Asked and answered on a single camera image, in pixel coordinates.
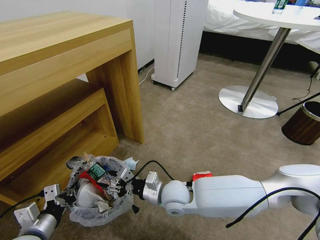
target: black cable on floor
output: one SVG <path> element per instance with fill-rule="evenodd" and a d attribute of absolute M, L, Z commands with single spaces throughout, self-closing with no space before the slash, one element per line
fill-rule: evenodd
<path fill-rule="evenodd" d="M 234 220 L 231 223 L 228 223 L 226 225 L 226 228 L 229 228 L 233 225 L 235 225 L 236 223 L 240 222 L 252 209 L 254 209 L 256 206 L 258 206 L 260 203 L 262 203 L 264 200 L 266 200 L 268 197 L 279 193 L 279 192 L 283 192 L 283 191 L 287 191 L 287 190 L 299 190 L 299 191 L 303 191 L 303 192 L 307 192 L 312 194 L 313 196 L 317 197 L 317 199 L 320 201 L 320 196 L 318 194 L 316 194 L 313 191 L 310 191 L 308 189 L 305 188 L 300 188 L 300 187 L 286 187 L 286 188 L 280 188 L 278 190 L 275 190 L 269 194 L 267 194 L 266 196 L 264 196 L 263 198 L 261 198 L 259 201 L 257 201 L 255 204 L 253 204 L 251 207 L 249 207 L 243 214 L 241 214 L 236 220 Z M 320 209 L 318 211 L 318 214 L 316 215 L 316 217 L 314 218 L 314 220 L 309 224 L 309 226 L 303 231 L 303 233 L 301 233 L 300 237 L 298 238 L 298 240 L 302 240 L 309 232 L 310 230 L 316 225 L 317 220 L 320 216 Z"/>
<path fill-rule="evenodd" d="M 26 202 L 26 201 L 28 201 L 28 200 L 30 200 L 30 199 L 32 199 L 32 198 L 35 198 L 35 197 L 44 197 L 44 191 L 41 190 L 41 191 L 40 191 L 39 193 L 37 193 L 36 195 L 30 196 L 30 197 L 28 197 L 28 198 L 26 198 L 26 199 L 23 199 L 23 200 L 21 200 L 20 202 L 16 203 L 15 205 L 9 207 L 7 210 L 5 210 L 3 213 L 1 213 L 0 219 L 1 219 L 7 212 L 9 212 L 10 210 L 14 209 L 16 206 L 18 206 L 18 205 L 20 205 L 21 203 L 24 203 L 24 202 Z"/>
<path fill-rule="evenodd" d="M 310 84 L 309 84 L 309 88 L 307 89 L 307 91 L 308 91 L 307 95 L 305 95 L 303 97 L 299 97 L 299 98 L 293 98 L 292 100 L 299 100 L 301 102 L 301 100 L 300 100 L 301 98 L 305 98 L 309 95 L 310 89 L 311 89 L 311 84 L 312 84 L 312 79 L 313 79 L 313 77 L 310 77 Z"/>
<path fill-rule="evenodd" d="M 139 170 L 131 179 L 129 179 L 129 180 L 126 181 L 125 183 L 128 183 L 128 182 L 132 181 L 133 179 L 135 179 L 135 178 L 142 172 L 142 170 L 143 170 L 149 163 L 152 163 L 152 162 L 158 164 L 158 165 L 162 168 L 162 170 L 168 175 L 168 177 L 169 177 L 171 180 L 174 180 L 173 177 L 170 176 L 170 174 L 167 172 L 167 170 L 166 170 L 159 162 L 157 162 L 157 161 L 155 161 L 155 160 L 151 160 L 151 161 L 147 162 L 145 165 L 143 165 L 143 167 L 140 168 L 140 170 Z"/>

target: trash can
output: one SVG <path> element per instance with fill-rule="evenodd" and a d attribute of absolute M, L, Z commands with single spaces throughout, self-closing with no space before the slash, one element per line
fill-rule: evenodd
<path fill-rule="evenodd" d="M 281 128 L 291 141 L 312 145 L 320 137 L 320 103 L 305 102 Z"/>

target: trash bag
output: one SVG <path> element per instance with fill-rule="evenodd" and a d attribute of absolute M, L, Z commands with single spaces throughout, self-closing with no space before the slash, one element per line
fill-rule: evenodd
<path fill-rule="evenodd" d="M 87 155 L 85 159 L 83 157 L 73 157 L 70 159 L 66 165 L 68 168 L 72 169 L 70 174 L 70 180 L 67 185 L 67 192 L 73 192 L 76 196 L 77 191 L 79 190 L 79 175 L 87 170 L 90 167 L 90 164 L 99 163 L 103 168 L 108 169 L 109 171 L 117 172 L 117 176 L 108 175 L 110 180 L 119 179 L 122 170 L 126 167 L 125 163 L 115 157 L 107 156 L 98 156 L 94 157 L 93 155 Z M 68 208 L 70 209 L 70 220 L 72 222 L 78 222 L 85 227 L 94 227 L 107 224 L 116 217 L 120 216 L 124 212 L 132 208 L 133 205 L 133 195 L 132 192 L 125 194 L 123 197 L 118 197 L 117 194 L 113 195 L 113 207 L 109 210 L 106 210 L 102 213 L 99 212 L 98 207 L 93 208 L 84 208 L 79 207 L 76 203 L 69 204 Z"/>

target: white bedsheet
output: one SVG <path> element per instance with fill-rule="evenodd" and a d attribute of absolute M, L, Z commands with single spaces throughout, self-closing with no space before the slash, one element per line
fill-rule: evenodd
<path fill-rule="evenodd" d="M 247 21 L 233 15 L 239 0 L 209 0 L 204 31 L 219 32 L 240 37 L 272 41 L 278 27 Z M 274 4 L 266 2 L 245 2 L 251 4 Z M 286 42 L 296 43 L 320 54 L 320 32 L 292 29 Z"/>

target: wooden desk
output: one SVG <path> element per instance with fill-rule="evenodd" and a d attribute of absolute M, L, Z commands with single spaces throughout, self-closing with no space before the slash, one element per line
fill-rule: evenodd
<path fill-rule="evenodd" d="M 64 187 L 64 162 L 109 154 L 115 130 L 143 143 L 132 20 L 60 12 L 0 33 L 0 200 Z"/>

